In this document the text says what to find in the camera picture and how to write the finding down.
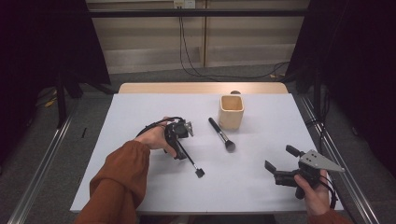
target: black handle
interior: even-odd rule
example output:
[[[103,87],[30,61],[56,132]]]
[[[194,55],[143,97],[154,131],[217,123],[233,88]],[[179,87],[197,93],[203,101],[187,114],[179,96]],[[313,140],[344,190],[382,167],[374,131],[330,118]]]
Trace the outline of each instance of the black handle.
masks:
[[[216,130],[216,132],[218,133],[221,132],[221,128],[212,118],[209,118],[209,122],[212,125],[212,127]]]

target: person's left hand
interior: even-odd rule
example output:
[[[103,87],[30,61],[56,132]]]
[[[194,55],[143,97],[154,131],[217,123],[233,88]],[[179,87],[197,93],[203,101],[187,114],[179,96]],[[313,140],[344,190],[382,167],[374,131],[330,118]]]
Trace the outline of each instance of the person's left hand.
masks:
[[[175,157],[177,155],[175,149],[169,146],[165,140],[164,130],[166,124],[167,121],[164,121],[145,133],[140,134],[134,140],[145,144],[150,149],[163,148],[166,152],[171,154],[172,157]]]

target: gray floor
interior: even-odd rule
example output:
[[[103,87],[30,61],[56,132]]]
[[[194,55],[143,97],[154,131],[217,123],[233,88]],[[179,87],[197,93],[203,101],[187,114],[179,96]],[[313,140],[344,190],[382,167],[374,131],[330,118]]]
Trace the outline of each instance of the gray floor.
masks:
[[[258,77],[271,72],[272,69],[273,66],[254,65],[198,70],[203,75],[228,76],[213,77],[218,81],[276,81],[271,77]],[[284,71],[285,67],[279,69],[277,73],[281,74]],[[109,88],[114,90],[117,90],[124,82],[213,81],[206,77],[194,77],[183,70],[112,75],[111,79],[112,85]],[[298,95],[294,82],[288,83],[287,87],[289,92],[293,93],[303,118],[308,120],[301,97],[311,98],[312,90],[307,95]],[[76,217],[75,214],[69,212],[69,208],[112,99],[111,96],[89,86],[82,85],[82,89],[85,92],[82,99],[67,98],[69,108],[75,103],[78,104],[76,114],[49,165],[49,170],[45,173],[44,182],[39,186],[33,203],[27,208],[29,213],[23,218],[25,223],[71,223]],[[43,97],[39,101],[46,101],[48,98],[49,96]],[[379,223],[395,223],[396,180],[375,158],[364,139],[352,132],[353,124],[333,100],[326,120],[327,131],[369,204],[373,207]],[[11,217],[55,135],[56,125],[56,104],[50,107],[39,105],[32,125],[4,163],[3,174],[0,176],[0,223],[7,223]],[[314,127],[308,129],[315,143],[318,143],[318,134]],[[354,219],[356,223],[365,223],[360,216],[359,209],[349,196],[347,187],[338,176],[334,175],[334,178],[341,200],[351,216],[349,217],[347,212],[342,214]],[[305,214],[276,214],[275,218],[281,224],[306,223]],[[264,222],[262,217],[247,216],[234,218],[233,222],[229,223],[236,223],[236,220],[239,220],[238,223]]]

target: hand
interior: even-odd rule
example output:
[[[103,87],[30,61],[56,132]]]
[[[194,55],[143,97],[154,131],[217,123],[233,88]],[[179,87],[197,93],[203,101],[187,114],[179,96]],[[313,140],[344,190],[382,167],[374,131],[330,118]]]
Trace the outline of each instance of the hand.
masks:
[[[327,176],[327,172],[325,170],[320,170],[320,175]],[[320,216],[330,210],[328,189],[321,184],[319,184],[315,189],[312,189],[308,182],[306,182],[306,180],[300,175],[295,175],[294,180],[305,192],[304,200],[306,212],[309,217]],[[320,180],[327,184],[327,179],[324,177],[321,177]]]
[[[172,157],[175,157],[177,155],[176,151],[171,146],[169,146],[165,140],[164,130],[166,124],[167,121],[164,121],[158,124],[156,127],[149,129],[145,133],[140,134],[134,140],[145,144],[150,149],[163,148],[166,152],[171,154]]]

